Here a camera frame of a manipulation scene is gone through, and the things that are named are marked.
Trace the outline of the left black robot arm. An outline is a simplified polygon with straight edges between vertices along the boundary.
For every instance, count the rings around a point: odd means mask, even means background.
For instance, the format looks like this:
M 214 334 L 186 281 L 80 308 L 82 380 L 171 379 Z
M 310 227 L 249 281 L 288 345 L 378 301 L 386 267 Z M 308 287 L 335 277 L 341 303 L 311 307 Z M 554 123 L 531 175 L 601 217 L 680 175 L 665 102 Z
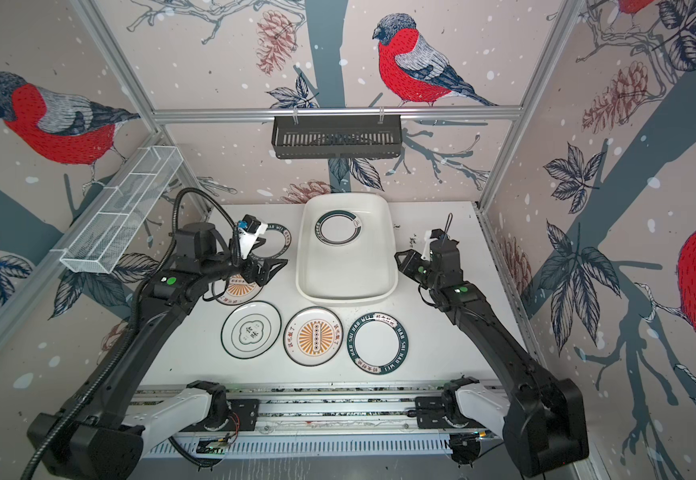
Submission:
M 42 413 L 29 426 L 35 452 L 22 478 L 43 465 L 67 479 L 126 479 L 145 453 L 189 425 L 215 429 L 230 422 L 239 430 L 224 386 L 211 381 L 188 384 L 176 400 L 138 419 L 127 419 L 126 412 L 161 348 L 216 282 L 240 275 L 264 286 L 286 265 L 251 257 L 267 228 L 246 215 L 229 242 L 208 222 L 174 230 L 164 265 L 138 287 L 113 350 L 57 413 Z

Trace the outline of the green rim hao wei plate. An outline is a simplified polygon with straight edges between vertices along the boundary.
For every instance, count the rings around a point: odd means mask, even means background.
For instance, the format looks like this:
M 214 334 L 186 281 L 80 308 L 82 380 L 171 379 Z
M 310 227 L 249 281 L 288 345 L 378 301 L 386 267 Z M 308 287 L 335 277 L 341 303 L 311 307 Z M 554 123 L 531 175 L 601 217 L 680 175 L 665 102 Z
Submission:
M 409 337 L 404 326 L 383 312 L 367 313 L 356 319 L 346 337 L 353 364 L 372 375 L 397 371 L 407 358 Z

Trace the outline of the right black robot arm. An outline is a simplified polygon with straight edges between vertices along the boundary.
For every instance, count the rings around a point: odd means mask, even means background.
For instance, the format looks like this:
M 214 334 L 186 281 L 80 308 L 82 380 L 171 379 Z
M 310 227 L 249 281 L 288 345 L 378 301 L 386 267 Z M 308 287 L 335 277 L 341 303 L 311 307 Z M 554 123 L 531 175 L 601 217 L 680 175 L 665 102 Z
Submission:
M 474 420 L 497 434 L 519 472 L 544 474 L 589 456 L 583 395 L 570 379 L 558 379 L 508 332 L 486 295 L 465 280 L 457 241 L 434 230 L 426 254 L 394 255 L 397 268 L 430 297 L 481 352 L 505 393 L 459 379 L 443 395 L 447 417 Z

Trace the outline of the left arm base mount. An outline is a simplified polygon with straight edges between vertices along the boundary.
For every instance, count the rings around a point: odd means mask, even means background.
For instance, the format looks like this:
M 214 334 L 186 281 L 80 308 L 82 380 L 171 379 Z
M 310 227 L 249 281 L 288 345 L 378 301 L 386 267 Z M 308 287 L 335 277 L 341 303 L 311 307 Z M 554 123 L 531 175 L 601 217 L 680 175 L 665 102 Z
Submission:
M 181 432 L 252 432 L 256 428 L 259 407 L 260 401 L 257 399 L 231 399 L 227 401 L 222 420 L 205 419 L 185 427 Z

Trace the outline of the green red rim plate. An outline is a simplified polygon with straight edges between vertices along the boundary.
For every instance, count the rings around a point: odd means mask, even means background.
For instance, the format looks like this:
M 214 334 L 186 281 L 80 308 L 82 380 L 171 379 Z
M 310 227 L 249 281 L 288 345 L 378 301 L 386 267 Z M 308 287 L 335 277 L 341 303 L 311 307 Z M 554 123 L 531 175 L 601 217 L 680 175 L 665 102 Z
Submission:
M 360 218 L 345 210 L 332 210 L 321 215 L 315 223 L 316 238 L 328 246 L 343 246 L 356 240 L 362 231 Z

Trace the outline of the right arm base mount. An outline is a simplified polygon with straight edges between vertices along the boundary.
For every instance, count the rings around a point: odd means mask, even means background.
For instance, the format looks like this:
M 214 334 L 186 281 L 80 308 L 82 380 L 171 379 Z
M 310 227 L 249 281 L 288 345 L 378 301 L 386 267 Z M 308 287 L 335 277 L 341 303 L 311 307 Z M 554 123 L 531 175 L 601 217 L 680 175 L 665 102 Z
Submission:
M 457 423 L 454 414 L 447 410 L 440 396 L 418 396 L 411 410 L 418 429 L 444 430 L 462 428 L 466 423 Z

